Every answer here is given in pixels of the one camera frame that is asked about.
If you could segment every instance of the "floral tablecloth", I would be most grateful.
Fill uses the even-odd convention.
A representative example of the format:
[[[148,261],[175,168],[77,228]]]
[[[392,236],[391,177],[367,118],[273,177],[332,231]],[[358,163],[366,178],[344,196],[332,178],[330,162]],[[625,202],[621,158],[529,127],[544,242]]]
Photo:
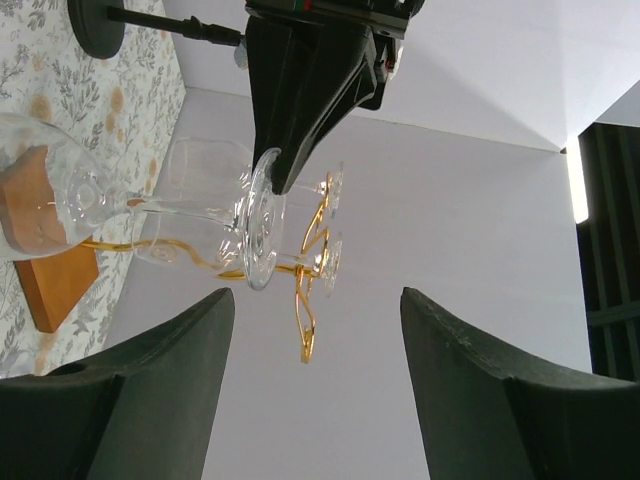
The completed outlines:
[[[125,4],[164,15],[160,0]],[[0,111],[57,125],[130,190],[153,190],[184,96],[167,33],[127,26],[118,55],[95,60],[73,36],[66,0],[0,0]],[[143,221],[114,218],[94,238],[127,242]],[[99,252],[99,278],[51,335],[36,330],[13,264],[0,263],[0,363],[28,350],[43,374],[99,351],[130,262],[128,253]]]

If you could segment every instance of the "floral pattern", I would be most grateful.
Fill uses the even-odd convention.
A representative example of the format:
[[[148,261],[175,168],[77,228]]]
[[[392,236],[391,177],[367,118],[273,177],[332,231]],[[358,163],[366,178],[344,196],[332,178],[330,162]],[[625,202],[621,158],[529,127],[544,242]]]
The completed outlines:
[[[125,1],[164,15],[161,0]],[[82,141],[129,189],[156,184],[185,89],[171,36],[128,26],[118,55],[88,57],[66,0],[0,0],[0,110],[54,123]],[[94,235],[127,242],[144,218],[117,217]],[[0,363],[29,350],[37,374],[99,351],[131,254],[98,252],[100,276],[54,334],[36,330],[12,263],[0,263]]]

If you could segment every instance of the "wine glass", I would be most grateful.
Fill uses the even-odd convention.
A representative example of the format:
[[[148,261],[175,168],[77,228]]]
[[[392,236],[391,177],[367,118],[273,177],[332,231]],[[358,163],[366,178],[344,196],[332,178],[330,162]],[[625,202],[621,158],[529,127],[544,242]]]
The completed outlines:
[[[238,172],[239,176],[251,176],[252,153],[243,145],[233,142],[221,142],[219,140],[204,140],[200,138],[178,138],[173,143],[167,164],[169,179],[172,186],[183,190],[189,190],[193,182],[199,182],[198,177],[191,173],[198,171],[199,175],[215,179],[217,174],[212,158],[237,157],[244,164],[244,169]],[[342,193],[344,162],[339,162],[334,172],[329,172],[327,177],[320,182],[297,181],[293,188],[301,191],[313,192],[321,197],[327,196],[327,208],[330,217],[334,218],[340,204]]]
[[[0,259],[55,255],[84,242],[115,215],[155,212],[215,224],[238,241],[252,288],[263,289],[271,278],[286,203],[273,194],[269,175],[279,149],[266,151],[250,178],[221,175],[227,189],[212,202],[122,189],[82,145],[31,117],[0,113],[0,135]]]

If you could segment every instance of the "gold wire rack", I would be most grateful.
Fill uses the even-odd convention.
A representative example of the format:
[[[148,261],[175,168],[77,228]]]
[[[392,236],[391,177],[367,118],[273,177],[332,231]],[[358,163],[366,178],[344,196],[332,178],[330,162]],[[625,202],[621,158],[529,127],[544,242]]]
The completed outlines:
[[[301,355],[300,359],[302,363],[309,363],[313,356],[313,347],[315,343],[316,332],[316,317],[313,313],[310,303],[311,290],[313,287],[313,281],[319,278],[324,273],[329,259],[329,237],[330,229],[328,225],[324,224],[325,213],[329,208],[329,195],[332,185],[332,175],[327,174],[326,188],[323,192],[322,200],[319,202],[315,214],[305,232],[304,239],[302,240],[302,246],[300,247],[300,255],[307,255],[311,249],[321,242],[321,260],[319,262],[319,268],[311,268],[301,264],[296,265],[276,265],[275,271],[278,273],[284,273],[293,275],[296,280],[295,289],[295,309],[296,309],[296,321],[298,323],[298,330],[300,332],[301,342]],[[96,242],[93,240],[87,240],[81,244],[84,247],[92,248],[94,250],[104,250],[110,252],[130,252],[141,247],[151,246],[172,246],[184,250],[189,254],[191,261],[199,266],[215,272],[219,272],[224,265],[216,265],[205,261],[191,245],[178,239],[173,238],[156,238],[153,240],[138,240],[128,244],[108,243],[108,242]],[[228,281],[240,281],[245,279],[244,271],[242,269],[229,270],[222,273],[216,273],[216,277],[222,280]],[[309,317],[308,325],[301,318],[300,304],[302,304],[303,310]]]

